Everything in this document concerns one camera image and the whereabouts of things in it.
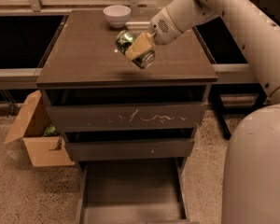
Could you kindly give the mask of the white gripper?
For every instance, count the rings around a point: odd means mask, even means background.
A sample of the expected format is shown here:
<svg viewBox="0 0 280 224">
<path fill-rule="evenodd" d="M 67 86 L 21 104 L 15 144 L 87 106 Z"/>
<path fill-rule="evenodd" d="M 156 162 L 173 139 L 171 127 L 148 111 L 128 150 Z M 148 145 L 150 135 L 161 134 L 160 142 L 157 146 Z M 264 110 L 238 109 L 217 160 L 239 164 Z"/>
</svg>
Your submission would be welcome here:
<svg viewBox="0 0 280 224">
<path fill-rule="evenodd" d="M 129 60 L 153 50 L 154 41 L 156 45 L 167 45 L 181 35 L 166 7 L 151 19 L 148 30 L 149 33 L 141 33 L 126 50 L 125 56 Z"/>
</svg>

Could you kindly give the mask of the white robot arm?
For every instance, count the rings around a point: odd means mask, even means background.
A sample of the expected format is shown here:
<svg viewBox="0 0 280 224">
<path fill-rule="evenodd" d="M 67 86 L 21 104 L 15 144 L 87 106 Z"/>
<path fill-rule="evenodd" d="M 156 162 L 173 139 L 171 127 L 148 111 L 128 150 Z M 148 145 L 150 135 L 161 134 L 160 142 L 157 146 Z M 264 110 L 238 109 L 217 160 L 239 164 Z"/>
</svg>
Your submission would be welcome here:
<svg viewBox="0 0 280 224">
<path fill-rule="evenodd" d="M 222 224 L 280 224 L 280 26 L 249 0 L 174 0 L 126 51 L 133 60 L 167 45 L 217 14 L 241 49 L 270 105 L 246 116 L 231 135 Z"/>
</svg>

